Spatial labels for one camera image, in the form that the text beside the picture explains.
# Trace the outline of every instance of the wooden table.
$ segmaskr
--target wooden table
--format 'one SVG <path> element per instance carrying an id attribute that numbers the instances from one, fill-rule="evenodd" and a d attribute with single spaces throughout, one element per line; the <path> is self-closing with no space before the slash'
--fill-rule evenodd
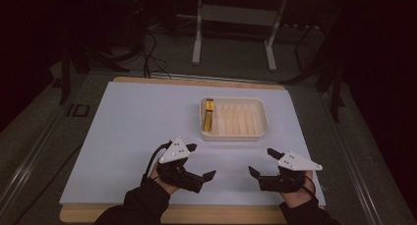
<path id="1" fill-rule="evenodd" d="M 259 89 L 285 89 L 280 85 L 238 84 L 208 81 L 155 80 L 116 78 L 114 82 L 142 84 L 180 84 L 242 87 Z M 60 213 L 63 222 L 93 222 L 108 207 L 116 204 L 65 204 Z M 277 206 L 238 205 L 169 205 L 163 213 L 162 223 L 170 224 L 285 224 Z"/>

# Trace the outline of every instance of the white table leg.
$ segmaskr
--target white table leg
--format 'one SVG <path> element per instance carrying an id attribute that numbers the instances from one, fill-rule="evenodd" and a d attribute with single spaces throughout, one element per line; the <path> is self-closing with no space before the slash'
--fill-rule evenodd
<path id="1" fill-rule="evenodd" d="M 193 65 L 200 64 L 200 54 L 202 52 L 202 0 L 199 0 L 199 7 L 197 8 L 197 34 L 196 40 L 194 41 L 193 50 Z"/>
<path id="2" fill-rule="evenodd" d="M 287 0 L 281 1 L 279 11 L 276 12 L 276 16 L 273 21 L 272 32 L 270 34 L 269 39 L 265 41 L 265 51 L 267 53 L 268 67 L 269 67 L 269 70 L 272 72 L 276 71 L 275 58 L 273 57 L 273 51 L 272 51 L 272 44 L 273 44 L 273 41 L 275 40 L 275 35 L 276 35 L 276 32 L 278 31 L 279 23 L 281 21 L 282 14 L 285 9 L 286 2 Z"/>

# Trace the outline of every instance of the dark wall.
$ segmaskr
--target dark wall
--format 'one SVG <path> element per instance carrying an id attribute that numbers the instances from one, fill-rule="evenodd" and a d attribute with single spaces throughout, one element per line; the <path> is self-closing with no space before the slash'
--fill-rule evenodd
<path id="1" fill-rule="evenodd" d="M 0 131 L 48 84 L 57 61 L 57 0 L 1 0 Z"/>
<path id="2" fill-rule="evenodd" d="M 417 208 L 416 0 L 361 0 L 349 11 L 356 52 L 345 80 L 389 170 Z"/>
<path id="3" fill-rule="evenodd" d="M 65 40 L 78 40 L 109 54 L 110 40 L 128 39 L 123 42 L 126 46 L 140 42 L 132 22 L 139 4 L 134 0 L 0 0 L 0 131 L 52 83 L 49 67 L 61 60 Z"/>

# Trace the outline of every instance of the sleeve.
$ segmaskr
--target sleeve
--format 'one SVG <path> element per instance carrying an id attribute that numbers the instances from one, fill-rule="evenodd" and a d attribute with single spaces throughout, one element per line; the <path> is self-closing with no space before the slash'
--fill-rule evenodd
<path id="1" fill-rule="evenodd" d="M 154 180 L 147 181 L 126 193 L 123 205 L 106 209 L 95 225 L 159 225 L 168 208 L 170 195 Z"/>
<path id="2" fill-rule="evenodd" d="M 297 207 L 289 208 L 284 202 L 279 205 L 288 225 L 340 225 L 323 209 L 316 197 Z"/>

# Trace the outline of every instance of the wrist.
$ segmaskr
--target wrist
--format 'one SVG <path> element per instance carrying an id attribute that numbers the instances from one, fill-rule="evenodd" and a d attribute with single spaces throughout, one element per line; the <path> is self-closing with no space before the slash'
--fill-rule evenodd
<path id="1" fill-rule="evenodd" d="M 158 185 L 160 185 L 168 194 L 172 195 L 174 194 L 176 191 L 178 191 L 177 187 L 171 186 L 165 182 L 162 181 L 161 178 L 157 177 L 155 179 L 153 179 Z"/>
<path id="2" fill-rule="evenodd" d="M 313 198 L 309 193 L 302 189 L 295 193 L 281 194 L 281 196 L 289 208 L 297 207 Z"/>

